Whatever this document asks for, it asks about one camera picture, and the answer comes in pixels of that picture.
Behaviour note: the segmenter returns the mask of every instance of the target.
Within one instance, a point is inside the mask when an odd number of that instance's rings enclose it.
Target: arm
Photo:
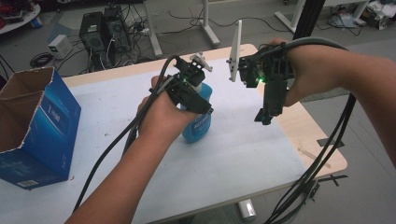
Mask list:
[[[285,106],[336,87],[352,92],[396,166],[396,63],[324,46],[301,46],[287,56],[296,79],[286,95]]]
[[[157,80],[151,80],[152,86]],[[140,197],[167,149],[195,117],[177,109],[167,93],[161,93],[140,125],[139,136],[66,223],[131,223]]]

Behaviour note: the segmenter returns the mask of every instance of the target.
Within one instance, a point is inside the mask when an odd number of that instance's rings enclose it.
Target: finger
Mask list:
[[[275,38],[275,39],[273,39],[273,40],[271,40],[269,43],[268,43],[268,45],[280,45],[280,43],[282,43],[282,42],[288,42],[288,41],[286,41],[285,39],[282,39],[282,38]]]
[[[151,78],[151,88],[155,87],[155,85],[157,84],[159,78],[160,78],[160,76],[155,76],[155,77]]]
[[[196,119],[198,117],[197,113],[188,111],[188,110],[183,110],[183,114],[186,116],[188,121],[193,121],[194,119]]]
[[[291,106],[300,101],[303,96],[299,91],[297,83],[294,83],[290,89],[286,92],[285,106]]]
[[[149,97],[146,96],[145,98],[143,98],[142,102],[140,103],[140,105],[137,107],[137,113],[139,113],[139,111],[143,108],[143,106],[146,104],[146,102],[148,101]]]

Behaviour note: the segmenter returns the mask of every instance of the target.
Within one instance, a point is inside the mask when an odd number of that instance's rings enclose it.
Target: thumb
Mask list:
[[[181,116],[183,116],[183,119],[185,119],[187,122],[191,122],[193,120],[195,120],[198,117],[198,114],[188,111],[188,110],[180,110],[181,112]]]
[[[303,98],[301,92],[299,91],[298,82],[295,82],[290,89],[286,92],[285,106],[291,106],[297,103],[301,98]]]

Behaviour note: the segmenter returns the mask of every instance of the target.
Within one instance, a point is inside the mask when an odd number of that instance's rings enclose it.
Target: white cable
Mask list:
[[[90,49],[91,50],[91,53],[90,53],[90,59],[88,60],[88,71],[90,71],[90,67],[91,67],[91,64],[92,64],[92,49]]]
[[[113,35],[113,37],[111,37],[110,41],[108,42],[107,54],[106,54],[106,60],[107,60],[107,62],[109,61],[109,59],[108,59],[108,51],[110,50],[111,42],[116,41],[116,40],[114,39],[114,37],[115,37],[115,35]]]
[[[105,69],[105,65],[104,65],[103,62],[102,62],[102,56],[99,56],[99,61],[100,61],[100,63],[102,64],[103,69]]]
[[[122,66],[125,66],[126,64],[128,64],[129,62],[132,62],[132,64],[134,64],[134,61],[132,61],[132,59],[127,60]]]
[[[165,82],[161,85],[161,87],[158,89],[157,94],[160,94],[165,90],[165,87],[174,79],[174,77],[169,77],[165,80]]]

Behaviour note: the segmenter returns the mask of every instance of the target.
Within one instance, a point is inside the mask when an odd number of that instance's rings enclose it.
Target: cable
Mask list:
[[[320,37],[303,37],[299,39],[295,39],[285,45],[281,45],[278,47],[275,47],[273,49],[269,50],[262,50],[259,51],[256,56],[253,58],[252,63],[250,64],[248,68],[248,73],[251,74],[253,71],[253,67],[257,64],[257,62],[266,56],[270,56],[275,53],[279,52],[286,52],[287,50],[297,48],[302,45],[322,45],[322,46],[329,46],[332,48],[338,48],[338,49],[345,49],[341,45],[338,45],[335,42],[332,42],[331,40],[325,39],[325,38],[320,38]],[[313,181],[319,170],[323,167],[325,162],[330,158],[330,156],[333,154],[333,152],[336,150],[338,143],[341,141],[342,136],[344,135],[345,129],[347,127],[347,122],[349,120],[350,114],[353,110],[353,106],[356,102],[356,98],[350,94],[348,101],[346,103],[346,107],[341,115],[341,118],[336,124],[336,127],[334,128],[334,131],[332,132],[331,136],[329,137],[325,147],[322,149],[322,151],[319,153],[317,158],[314,160],[314,162],[311,164],[311,166],[303,173],[303,175],[295,181],[290,189],[283,195],[283,197],[279,200],[278,204],[276,205],[272,215],[266,220],[265,224],[269,223],[282,223],[289,218],[293,217],[301,208],[302,204],[305,202],[306,197],[303,199],[303,201],[291,212],[286,214],[284,217],[281,219],[278,219],[287,209],[289,209],[294,202],[297,200],[297,198],[300,197],[305,192],[309,192],[312,186],[310,183]],[[335,144],[332,146],[326,157],[322,160],[324,157],[326,151],[328,150],[329,145],[331,144],[331,141],[334,139],[335,135],[337,134],[338,130],[340,129],[340,132],[335,140]]]
[[[48,64],[51,60],[53,59],[53,55],[47,52],[44,53],[39,53],[33,59],[30,61],[30,66],[32,68],[35,67],[42,67],[46,64]]]
[[[171,13],[170,10],[169,10],[169,15],[170,15],[171,17],[175,18],[175,19],[191,19],[191,18],[188,18],[188,17],[177,17],[177,16],[174,16],[174,15],[172,15],[172,13]],[[272,26],[270,25],[270,23],[268,23],[266,20],[261,19],[261,18],[257,18],[257,17],[242,17],[242,18],[239,18],[239,19],[233,21],[232,23],[226,24],[226,25],[219,24],[219,23],[217,23],[216,21],[213,21],[212,19],[209,19],[209,20],[210,20],[211,22],[215,23],[217,26],[220,26],[220,27],[228,27],[228,26],[235,25],[235,23],[236,23],[237,21],[239,21],[239,20],[258,20],[258,21],[263,21],[263,22],[265,22],[265,24],[267,24],[268,27],[270,27],[271,29],[273,29],[273,30],[275,30],[275,31],[278,31],[278,32],[290,32],[289,30],[278,30],[278,29],[272,27]]]
[[[0,65],[2,66],[2,68],[3,68],[3,70],[4,70],[4,73],[6,74],[7,80],[9,80],[9,76],[8,76],[7,70],[6,70],[6,68],[4,67],[4,65],[1,63],[1,61],[0,61]]]
[[[81,50],[75,52],[74,54],[70,55],[68,58],[64,59],[64,61],[59,65],[59,67],[57,67],[57,70],[59,71],[61,69],[62,65],[64,65],[65,62],[67,62],[69,59],[71,59],[76,54],[82,52],[83,50],[85,50],[85,49],[81,49]]]
[[[106,150],[102,153],[102,155],[96,161],[95,165],[92,167],[92,170],[91,170],[91,172],[84,184],[84,187],[78,197],[78,201],[76,202],[76,206],[75,206],[73,212],[75,212],[79,208],[79,206],[82,202],[82,199],[84,198],[85,192],[87,191],[88,186],[90,185],[91,180],[92,180],[96,170],[98,169],[99,165],[102,163],[102,161],[106,157],[106,155],[111,151],[111,149],[113,149],[113,147],[121,140],[121,138],[125,134],[127,134],[128,132],[137,132],[138,125],[143,120],[147,111],[149,110],[149,107],[152,105],[152,103],[158,96],[159,89],[161,87],[161,83],[162,83],[163,77],[165,75],[166,68],[169,66],[169,63],[174,59],[179,60],[180,57],[177,55],[173,55],[166,60],[166,62],[163,65],[163,69],[161,70],[159,79],[158,79],[157,83],[155,84],[155,87],[152,90],[152,94],[150,95],[150,97],[148,98],[146,103],[143,105],[142,109],[137,113],[136,117],[126,126],[126,128],[119,134],[119,136],[117,136],[113,140],[113,142],[106,148]]]
[[[197,26],[199,20],[201,19],[201,15],[202,15],[203,11],[204,11],[204,9],[201,10],[201,12],[200,12],[200,14],[199,14],[199,16],[198,16],[197,18],[194,18],[192,15],[191,15],[191,17],[189,17],[189,18],[177,18],[177,19],[191,19],[191,20],[190,20],[190,26],[189,26],[189,27],[184,28],[184,29],[179,30],[179,31],[163,32],[163,33],[161,33],[161,34],[163,34],[163,35],[178,34],[178,33],[184,32],[184,31],[186,31],[186,30],[190,30],[192,27]]]
[[[359,31],[358,31],[357,33],[355,33],[355,32],[352,31],[352,29],[350,29],[349,27],[346,27],[346,26],[336,26],[336,25],[330,25],[330,24],[329,24],[329,27],[325,27],[325,28],[320,27],[320,26],[318,26],[317,24],[316,24],[316,26],[319,28],[319,30],[329,30],[329,29],[332,29],[332,28],[345,28],[345,29],[347,29],[350,33],[352,33],[354,36],[359,36],[359,35],[361,34],[361,30],[364,28],[364,27],[362,26],[362,27],[359,29]]]
[[[114,39],[114,37],[115,37],[115,35],[113,35],[113,37],[111,37],[110,41],[108,42],[107,53],[106,53],[106,60],[107,60],[107,62],[110,61],[110,60],[108,59],[108,52],[110,51],[111,43],[112,43],[113,41],[116,41],[116,40]]]
[[[140,18],[140,22],[143,22],[143,18],[140,16],[139,12],[137,11],[136,7],[134,6],[134,4],[132,4],[132,6],[134,7],[134,10],[136,11],[137,16]]]
[[[13,73],[15,73],[14,69],[12,69],[11,66],[9,66],[8,62],[6,61],[6,59],[3,58],[3,56],[0,54],[0,58],[4,61],[4,63],[8,66],[9,70],[11,70]]]
[[[99,61],[100,61],[100,64],[102,65],[102,67],[103,67],[103,70],[106,70],[105,65],[103,64],[103,61],[102,61],[102,56],[99,56]]]
[[[128,8],[128,12],[126,13],[126,16],[125,16],[125,18],[124,18],[124,22],[126,22],[126,19],[128,18],[128,16],[129,16],[129,12],[131,11],[131,4],[128,4],[128,7],[126,7],[126,8]]]
[[[88,58],[87,69],[85,71],[90,71],[90,67],[92,63],[91,58],[92,58],[92,48],[90,48],[90,57]]]
[[[356,98],[352,95],[349,94],[348,100],[346,102],[346,107],[341,115],[341,118],[339,119],[334,131],[332,132],[331,136],[328,139],[328,142],[326,143],[325,147],[322,149],[322,151],[319,153],[318,157],[314,160],[312,165],[307,169],[307,171],[300,177],[299,180],[297,180],[292,187],[286,192],[286,194],[281,198],[279,203],[276,205],[276,208],[274,209],[273,214],[267,219],[265,224],[267,223],[283,223],[287,219],[293,217],[301,208],[303,203],[306,200],[306,197],[309,196],[309,194],[305,197],[305,199],[297,206],[296,209],[293,209],[290,213],[282,217],[280,220],[276,221],[276,219],[284,212],[286,209],[288,209],[291,204],[299,197],[303,192],[306,191],[307,187],[313,188],[314,186],[309,186],[309,183],[313,181],[317,173],[320,171],[320,169],[324,166],[324,164],[327,162],[327,160],[330,158],[330,156],[334,153],[336,150],[338,144],[341,141],[342,136],[344,135],[345,129],[347,127],[347,122],[350,118],[350,115],[352,113],[354,104],[356,103]],[[326,155],[326,157],[322,160],[322,157],[327,150],[327,147],[330,145],[330,142],[333,140],[335,134],[337,133],[338,129],[341,126],[341,130],[335,140],[335,143],[332,146],[332,149],[329,151],[329,153]],[[286,198],[286,196],[291,192],[291,190],[297,186],[298,183],[302,182],[298,187],[297,190],[295,190],[289,198],[281,204],[281,202]]]

